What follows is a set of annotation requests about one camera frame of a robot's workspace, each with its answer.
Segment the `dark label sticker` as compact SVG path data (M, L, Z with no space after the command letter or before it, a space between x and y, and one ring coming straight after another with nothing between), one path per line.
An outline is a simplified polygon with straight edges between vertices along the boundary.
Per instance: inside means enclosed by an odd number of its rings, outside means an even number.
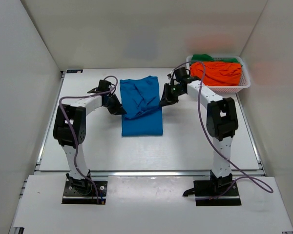
M68 69L66 71L67 74L80 74L83 72L83 69Z

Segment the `white plastic basket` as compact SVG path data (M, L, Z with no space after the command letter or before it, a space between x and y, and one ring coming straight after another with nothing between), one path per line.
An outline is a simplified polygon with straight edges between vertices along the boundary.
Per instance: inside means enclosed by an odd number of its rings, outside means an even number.
M201 61L191 61L193 55L190 55L186 58L186 61L188 62L187 68L190 70L190 66L196 62L199 62L203 64ZM207 86L211 90L213 90L216 93L238 93L240 90L250 87L250 78L248 75L248 71L246 68L246 65L242 61L242 59L238 56L222 56L222 55L210 55L215 59L224 59L224 58L236 58L242 65L242 76L240 79L240 83L238 86Z

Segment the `blue t shirt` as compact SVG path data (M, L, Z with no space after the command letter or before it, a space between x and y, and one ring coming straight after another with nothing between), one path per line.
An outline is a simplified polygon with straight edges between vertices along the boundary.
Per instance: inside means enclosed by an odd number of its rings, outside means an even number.
M163 117L159 105L159 81L155 76L120 81L126 114L122 115L122 136L162 136Z

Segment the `orange t shirt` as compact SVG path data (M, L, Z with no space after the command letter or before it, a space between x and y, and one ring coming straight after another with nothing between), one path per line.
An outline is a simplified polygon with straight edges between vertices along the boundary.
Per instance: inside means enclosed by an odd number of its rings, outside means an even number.
M207 61L196 62L190 66L193 77L203 78L206 86L238 86L242 76L240 63Z

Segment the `green t shirt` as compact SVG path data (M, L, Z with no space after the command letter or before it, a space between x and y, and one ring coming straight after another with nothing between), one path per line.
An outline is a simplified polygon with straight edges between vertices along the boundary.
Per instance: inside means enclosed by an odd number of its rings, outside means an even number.
M194 54L191 58L191 61L201 61L201 62L226 62L226 63L239 63L238 59L236 58L213 58L208 54Z

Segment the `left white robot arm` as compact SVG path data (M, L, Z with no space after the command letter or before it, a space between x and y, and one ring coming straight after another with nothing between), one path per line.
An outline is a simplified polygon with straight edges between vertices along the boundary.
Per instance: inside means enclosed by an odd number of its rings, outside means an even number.
M69 166L66 174L70 186L82 196L96 193L97 185L91 178L86 165L83 142L86 137L86 117L98 108L105 107L111 115L125 115L126 111L115 94L118 79L107 76L99 81L97 87L84 96L62 97L56 112L53 138L65 152Z

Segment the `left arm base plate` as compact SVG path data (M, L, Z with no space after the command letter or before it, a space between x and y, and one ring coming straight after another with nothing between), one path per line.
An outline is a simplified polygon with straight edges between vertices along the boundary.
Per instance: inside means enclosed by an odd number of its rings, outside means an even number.
M92 183L84 190L82 188L77 188L77 186L72 185L69 180L66 180L62 204L105 205L108 181L97 180L94 181L94 183L97 186L98 192L92 188Z

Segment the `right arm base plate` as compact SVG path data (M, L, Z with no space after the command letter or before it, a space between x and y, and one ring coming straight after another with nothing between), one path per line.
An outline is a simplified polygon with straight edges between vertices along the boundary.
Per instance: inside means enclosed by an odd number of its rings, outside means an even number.
M195 197L196 206L241 206L236 182L231 176L194 180L193 187L183 192L183 197Z

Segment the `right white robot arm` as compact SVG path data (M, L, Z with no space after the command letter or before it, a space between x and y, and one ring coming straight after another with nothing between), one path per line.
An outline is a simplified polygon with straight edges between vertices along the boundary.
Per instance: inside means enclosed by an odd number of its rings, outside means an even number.
M214 149L209 190L214 195L221 195L232 182L231 144L238 129L235 101L216 94L205 86L199 77L192 77L185 67L171 71L168 78L169 83L164 85L160 106L176 104L179 96L187 94L198 98L198 108L203 106L207 111L203 130L208 139L212 138Z

